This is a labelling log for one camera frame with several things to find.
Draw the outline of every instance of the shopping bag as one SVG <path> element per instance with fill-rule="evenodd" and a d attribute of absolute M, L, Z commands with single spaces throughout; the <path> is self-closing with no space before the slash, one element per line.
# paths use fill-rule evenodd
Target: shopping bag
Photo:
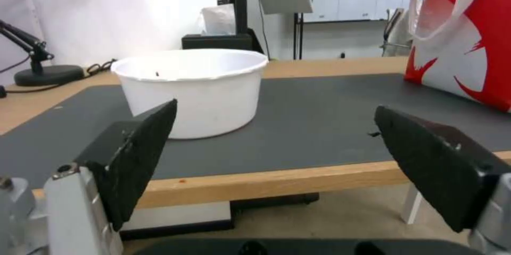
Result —
<path fill-rule="evenodd" d="M 511 0 L 410 1 L 405 80 L 509 112 Z"/>

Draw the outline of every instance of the plastic bowl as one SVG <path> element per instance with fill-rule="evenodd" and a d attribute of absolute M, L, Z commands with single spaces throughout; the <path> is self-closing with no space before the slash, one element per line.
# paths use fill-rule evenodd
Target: plastic bowl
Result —
<path fill-rule="evenodd" d="M 169 138 L 230 132 L 254 118 L 265 55 L 235 49 L 186 49 L 129 57 L 111 66 L 133 116 L 177 99 Z"/>

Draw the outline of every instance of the black cable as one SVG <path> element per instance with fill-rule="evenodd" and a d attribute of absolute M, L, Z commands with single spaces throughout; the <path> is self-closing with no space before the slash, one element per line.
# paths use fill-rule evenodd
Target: black cable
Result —
<path fill-rule="evenodd" d="M 13 68 L 15 68 L 15 67 L 17 67 L 17 66 L 19 66 L 19 65 L 21 65 L 21 64 L 24 64 L 25 62 L 27 62 L 27 60 L 29 60 L 29 58 L 30 58 L 30 55 L 29 55 L 29 56 L 27 56 L 27 58 L 26 58 L 26 59 L 24 59 L 24 60 L 22 60 L 22 61 L 20 61 L 20 62 L 18 62 L 18 63 L 16 63 L 16 64 L 13 64 L 12 66 L 9 66 L 9 67 L 6 67 L 6 68 L 4 68 L 4 69 L 0 70 L 0 73 L 5 73 L 6 71 L 8 71 L 8 70 L 10 70 L 10 69 L 13 69 Z"/>
<path fill-rule="evenodd" d="M 261 6 L 261 1 L 259 1 L 259 13 L 261 14 L 261 24 L 263 25 L 263 37 L 264 37 L 264 43 L 266 44 L 266 51 L 268 53 L 268 60 L 271 60 L 270 49 L 268 48 L 268 40 L 266 39 L 266 32 L 264 30 L 264 17 L 263 17 L 263 8 Z"/>
<path fill-rule="evenodd" d="M 110 66 L 112 66 L 113 62 L 117 61 L 116 59 L 111 59 L 110 61 L 107 61 L 105 62 L 104 64 L 102 65 L 99 65 L 97 63 L 91 65 L 90 67 L 87 68 L 87 75 L 84 76 L 82 78 L 83 79 L 88 79 L 89 77 L 93 77 L 95 75 L 97 75 L 98 73 L 101 73 L 103 71 L 109 71 L 110 70 Z M 71 83 L 73 81 L 70 81 L 70 82 L 66 82 L 66 83 L 61 83 L 61 84 L 56 84 L 56 85 L 53 85 L 53 86 L 46 86 L 46 87 L 43 87 L 43 88 L 38 88 L 38 89 L 29 89 L 29 90 L 6 90 L 5 92 L 6 93 L 37 93 L 39 91 L 44 91 L 44 90 L 50 90 L 50 89 L 54 89 L 54 88 L 57 88 L 59 86 L 63 86 L 65 84 L 68 84 L 68 83 Z"/>

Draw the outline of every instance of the desk lamp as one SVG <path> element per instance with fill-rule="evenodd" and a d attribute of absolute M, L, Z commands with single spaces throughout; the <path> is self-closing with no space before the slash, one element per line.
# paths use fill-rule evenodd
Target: desk lamp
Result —
<path fill-rule="evenodd" d="M 19 86 L 60 85 L 84 77 L 83 69 L 75 65 L 42 66 L 41 62 L 53 59 L 46 50 L 46 42 L 33 35 L 0 20 L 0 34 L 29 54 L 31 69 L 25 69 L 14 75 Z"/>

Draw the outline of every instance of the metal leg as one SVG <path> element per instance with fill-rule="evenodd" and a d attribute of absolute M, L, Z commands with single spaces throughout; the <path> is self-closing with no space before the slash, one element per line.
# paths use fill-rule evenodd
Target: metal leg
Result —
<path fill-rule="evenodd" d="M 405 205 L 403 206 L 403 211 L 401 211 L 401 218 L 406 224 L 414 224 L 421 201 L 422 194 L 420 194 L 415 185 L 410 184 Z"/>

